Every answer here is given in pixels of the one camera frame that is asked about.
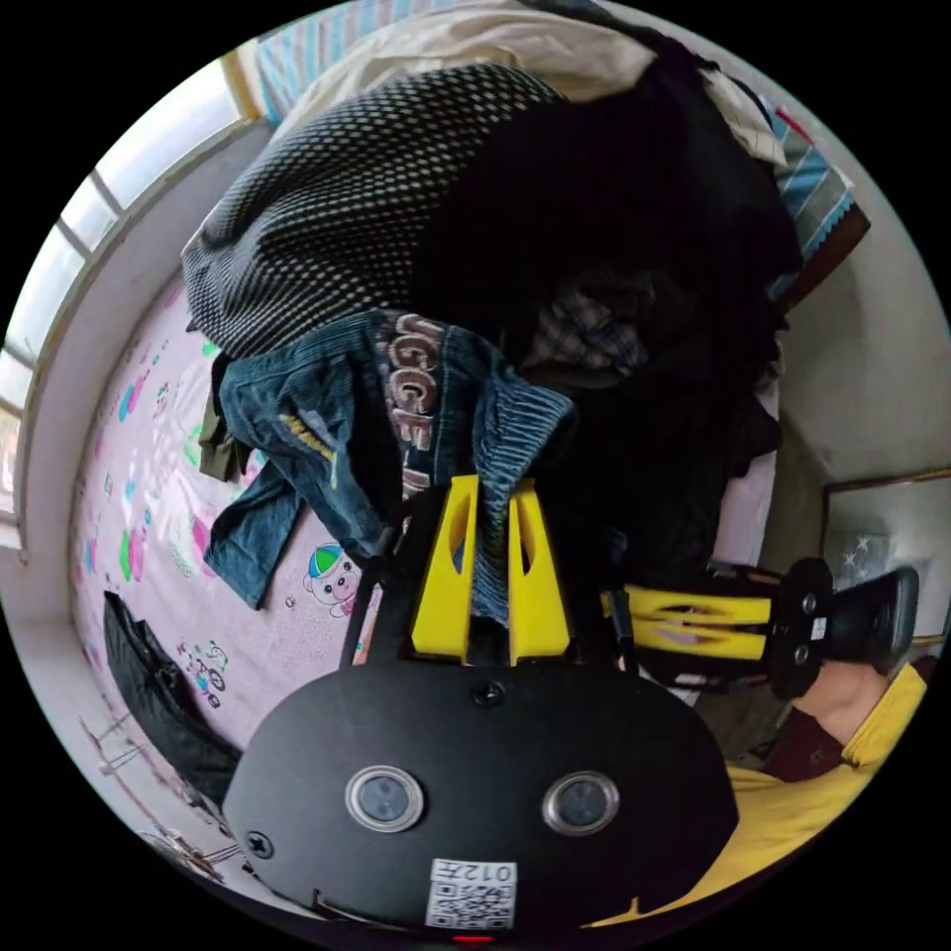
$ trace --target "picture frame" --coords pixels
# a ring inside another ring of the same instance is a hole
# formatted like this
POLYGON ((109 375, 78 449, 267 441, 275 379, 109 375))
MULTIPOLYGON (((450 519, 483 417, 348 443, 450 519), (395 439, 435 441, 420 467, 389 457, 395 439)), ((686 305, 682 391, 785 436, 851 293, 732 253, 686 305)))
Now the picture frame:
POLYGON ((915 568, 912 645, 944 642, 951 632, 951 467, 827 485, 821 539, 837 588, 915 568))

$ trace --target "pink bedsheet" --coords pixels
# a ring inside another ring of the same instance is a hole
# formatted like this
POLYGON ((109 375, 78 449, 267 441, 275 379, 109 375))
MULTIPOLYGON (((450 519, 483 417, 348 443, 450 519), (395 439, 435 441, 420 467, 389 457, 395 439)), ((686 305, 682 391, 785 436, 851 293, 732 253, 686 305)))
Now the pink bedsheet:
MULTIPOLYGON (((299 520, 264 607, 252 611, 202 561, 217 514, 250 483, 198 471, 215 348, 186 334, 180 276, 143 321, 106 385, 77 480, 70 570, 76 630, 107 701, 103 590, 121 594, 190 676, 210 725, 240 748, 285 696, 336 670, 360 572, 313 513, 299 520), (315 577, 336 581, 326 595, 315 577)), ((773 461, 724 499, 717 556, 755 563, 773 461)), ((374 608, 370 610, 368 630, 374 608)), ((358 658, 362 647, 358 648, 358 658)))

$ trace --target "black jacket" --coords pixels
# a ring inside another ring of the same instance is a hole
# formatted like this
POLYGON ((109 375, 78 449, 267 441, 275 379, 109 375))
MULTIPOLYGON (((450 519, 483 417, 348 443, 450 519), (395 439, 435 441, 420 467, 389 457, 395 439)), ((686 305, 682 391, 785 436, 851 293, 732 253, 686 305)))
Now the black jacket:
POLYGON ((105 593, 106 657, 119 693, 142 731, 175 771, 216 807, 224 801, 241 753, 201 718, 184 674, 146 621, 105 593))

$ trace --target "person's hand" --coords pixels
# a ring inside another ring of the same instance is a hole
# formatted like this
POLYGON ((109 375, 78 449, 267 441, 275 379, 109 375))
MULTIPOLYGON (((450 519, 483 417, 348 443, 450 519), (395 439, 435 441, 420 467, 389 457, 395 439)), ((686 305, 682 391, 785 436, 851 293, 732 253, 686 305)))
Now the person's hand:
POLYGON ((792 705, 847 746, 888 688, 889 682, 868 664, 827 661, 812 687, 792 705))

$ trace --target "polka dot fabric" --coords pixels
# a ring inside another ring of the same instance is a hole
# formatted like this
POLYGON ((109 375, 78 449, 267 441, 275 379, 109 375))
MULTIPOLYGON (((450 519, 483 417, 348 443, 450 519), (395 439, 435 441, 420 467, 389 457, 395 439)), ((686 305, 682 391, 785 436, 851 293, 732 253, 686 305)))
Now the polka dot fabric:
POLYGON ((482 63, 389 83, 264 150, 182 254, 189 330, 235 358, 409 307, 427 223, 492 130, 561 97, 482 63))

